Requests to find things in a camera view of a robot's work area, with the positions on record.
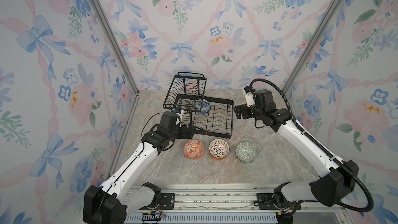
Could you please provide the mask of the blue floral bowl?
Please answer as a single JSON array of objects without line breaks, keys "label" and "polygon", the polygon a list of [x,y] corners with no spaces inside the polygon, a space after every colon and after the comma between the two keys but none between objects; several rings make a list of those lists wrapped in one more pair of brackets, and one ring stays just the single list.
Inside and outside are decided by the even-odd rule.
[{"label": "blue floral bowl", "polygon": [[201,114],[208,114],[211,110],[211,105],[206,99],[197,100],[194,106]]}]

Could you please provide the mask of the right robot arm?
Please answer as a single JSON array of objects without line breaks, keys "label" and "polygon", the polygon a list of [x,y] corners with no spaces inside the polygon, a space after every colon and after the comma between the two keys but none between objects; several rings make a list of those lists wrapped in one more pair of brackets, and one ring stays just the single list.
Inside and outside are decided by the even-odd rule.
[{"label": "right robot arm", "polygon": [[345,162],[322,144],[316,145],[299,121],[286,108],[277,108],[272,92],[245,87],[246,103],[234,108],[237,119],[254,119],[289,141],[311,164],[318,177],[301,183],[283,183],[274,189],[273,204],[284,209],[299,201],[317,201],[325,206],[336,205],[354,191],[359,167]]}]

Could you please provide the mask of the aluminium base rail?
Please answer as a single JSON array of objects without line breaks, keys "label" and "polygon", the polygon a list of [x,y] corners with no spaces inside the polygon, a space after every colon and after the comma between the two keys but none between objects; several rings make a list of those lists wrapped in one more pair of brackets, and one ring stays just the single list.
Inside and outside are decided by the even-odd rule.
[{"label": "aluminium base rail", "polygon": [[285,209],[273,204],[256,206],[272,198],[270,187],[258,185],[169,185],[161,187],[163,205],[140,209],[123,224],[350,224],[348,212],[315,201]]}]

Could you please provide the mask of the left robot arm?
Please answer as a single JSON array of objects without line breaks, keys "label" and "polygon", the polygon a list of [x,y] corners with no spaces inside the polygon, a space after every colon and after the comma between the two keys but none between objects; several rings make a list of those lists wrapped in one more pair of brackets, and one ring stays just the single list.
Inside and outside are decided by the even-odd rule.
[{"label": "left robot arm", "polygon": [[86,224],[123,224],[128,216],[142,208],[162,206],[161,188],[144,183],[130,193],[131,186],[145,168],[177,139],[193,136],[191,128],[182,124],[184,111],[176,107],[162,113],[161,120],[143,134],[129,159],[100,186],[90,186],[84,195],[83,222]]}]

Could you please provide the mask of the right aluminium corner post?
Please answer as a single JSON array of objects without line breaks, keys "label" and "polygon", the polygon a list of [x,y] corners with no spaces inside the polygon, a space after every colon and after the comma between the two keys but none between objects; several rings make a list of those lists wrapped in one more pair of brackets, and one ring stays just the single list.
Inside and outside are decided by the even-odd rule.
[{"label": "right aluminium corner post", "polygon": [[293,87],[293,83],[297,76],[299,75],[302,67],[305,65],[307,59],[315,49],[318,41],[321,39],[324,31],[328,28],[331,19],[334,15],[338,12],[338,8],[340,7],[343,0],[331,0],[323,18],[319,21],[315,31],[313,32],[313,36],[309,41],[308,47],[304,49],[301,57],[298,59],[297,64],[295,65],[294,69],[292,70],[291,75],[288,77],[288,80],[283,87],[283,92],[288,93],[289,90]]}]

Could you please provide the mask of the left aluminium corner post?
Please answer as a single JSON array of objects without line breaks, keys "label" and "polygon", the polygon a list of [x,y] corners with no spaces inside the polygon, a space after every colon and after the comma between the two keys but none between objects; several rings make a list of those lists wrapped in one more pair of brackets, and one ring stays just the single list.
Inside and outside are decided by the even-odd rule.
[{"label": "left aluminium corner post", "polygon": [[112,48],[112,51],[114,52],[114,54],[116,56],[117,61],[121,65],[122,71],[124,72],[124,74],[126,76],[127,82],[133,89],[134,95],[138,96],[139,90],[133,80],[133,76],[129,70],[128,63],[124,59],[121,49],[119,48],[119,46],[117,44],[116,38],[113,34],[110,23],[106,18],[105,11],[104,11],[103,7],[101,6],[100,1],[99,0],[88,0],[88,1],[91,4],[91,6],[93,7],[94,13],[97,15],[99,24],[105,33],[105,37],[107,38],[107,40],[110,44],[110,47]]}]

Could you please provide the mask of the green patterned bowl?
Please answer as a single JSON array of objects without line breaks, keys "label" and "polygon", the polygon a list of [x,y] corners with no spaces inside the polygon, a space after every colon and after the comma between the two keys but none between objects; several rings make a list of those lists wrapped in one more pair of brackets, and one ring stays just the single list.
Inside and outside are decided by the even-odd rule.
[{"label": "green patterned bowl", "polygon": [[243,163],[252,163],[259,154],[257,146],[248,141],[240,142],[235,149],[235,155]]}]

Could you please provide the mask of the pink patterned bowl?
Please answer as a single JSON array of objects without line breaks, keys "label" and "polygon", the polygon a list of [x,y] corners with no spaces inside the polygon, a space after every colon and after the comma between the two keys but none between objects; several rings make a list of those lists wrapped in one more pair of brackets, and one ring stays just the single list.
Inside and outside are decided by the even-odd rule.
[{"label": "pink patterned bowl", "polygon": [[204,145],[198,140],[190,140],[185,143],[183,153],[188,159],[200,159],[204,153]]}]

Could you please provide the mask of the aluminium corner post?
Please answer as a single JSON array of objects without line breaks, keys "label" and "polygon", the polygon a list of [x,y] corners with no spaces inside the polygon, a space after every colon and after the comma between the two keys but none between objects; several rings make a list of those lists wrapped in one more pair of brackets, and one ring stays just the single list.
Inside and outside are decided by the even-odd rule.
[{"label": "aluminium corner post", "polygon": [[293,87],[293,83],[297,76],[299,75],[302,67],[305,65],[307,59],[315,49],[318,41],[321,39],[324,31],[328,28],[331,19],[334,15],[338,12],[338,8],[340,7],[343,0],[331,0],[323,18],[319,21],[315,31],[313,32],[313,36],[309,41],[308,47],[304,49],[301,57],[298,59],[297,64],[295,65],[294,69],[292,70],[291,75],[288,77],[288,80],[283,87],[283,92],[288,93],[289,90]]},{"label": "aluminium corner post", "polygon": [[105,37],[107,38],[107,40],[110,44],[110,47],[112,48],[112,51],[114,52],[114,54],[116,56],[117,61],[121,65],[122,71],[124,72],[124,74],[126,76],[127,82],[133,89],[134,95],[138,96],[139,90],[133,80],[133,76],[129,70],[128,63],[124,59],[121,49],[119,48],[119,46],[117,44],[116,38],[113,34],[110,23],[106,18],[105,11],[104,11],[103,7],[101,6],[100,1],[99,0],[88,0],[88,1],[91,4],[91,6],[93,7],[94,13],[97,15],[99,24],[105,33]]}]

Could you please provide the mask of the white brown lattice bowl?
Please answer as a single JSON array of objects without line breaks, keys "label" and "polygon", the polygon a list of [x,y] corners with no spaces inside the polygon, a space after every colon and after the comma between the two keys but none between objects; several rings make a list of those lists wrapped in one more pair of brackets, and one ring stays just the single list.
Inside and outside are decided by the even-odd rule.
[{"label": "white brown lattice bowl", "polygon": [[225,159],[230,152],[230,146],[223,139],[215,139],[209,144],[209,153],[216,160]]}]

